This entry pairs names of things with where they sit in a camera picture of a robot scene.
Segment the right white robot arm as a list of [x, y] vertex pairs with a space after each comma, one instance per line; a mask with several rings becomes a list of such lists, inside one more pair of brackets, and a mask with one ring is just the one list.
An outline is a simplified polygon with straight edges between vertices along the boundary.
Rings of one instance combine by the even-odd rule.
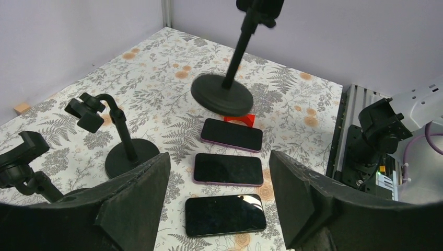
[[367, 191], [387, 154], [413, 132], [442, 118], [442, 83], [382, 97], [352, 85], [343, 116], [342, 183]]

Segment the black phone purple case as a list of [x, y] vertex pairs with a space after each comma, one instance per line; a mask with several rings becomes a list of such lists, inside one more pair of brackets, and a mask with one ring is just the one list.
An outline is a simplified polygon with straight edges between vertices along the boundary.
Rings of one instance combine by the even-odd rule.
[[258, 153], [262, 149], [263, 131], [245, 125], [208, 118], [200, 136], [204, 142], [239, 150]]

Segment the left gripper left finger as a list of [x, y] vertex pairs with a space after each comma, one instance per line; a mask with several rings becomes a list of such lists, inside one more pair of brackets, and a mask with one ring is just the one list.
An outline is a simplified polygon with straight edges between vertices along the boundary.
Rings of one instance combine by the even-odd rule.
[[1, 250], [153, 250], [170, 170], [165, 152], [55, 203], [1, 204]]

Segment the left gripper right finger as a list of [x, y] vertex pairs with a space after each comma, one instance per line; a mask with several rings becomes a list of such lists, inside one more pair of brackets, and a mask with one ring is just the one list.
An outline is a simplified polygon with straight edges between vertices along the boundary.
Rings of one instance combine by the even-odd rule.
[[286, 248], [442, 250], [442, 203], [376, 197], [273, 150], [270, 174]]

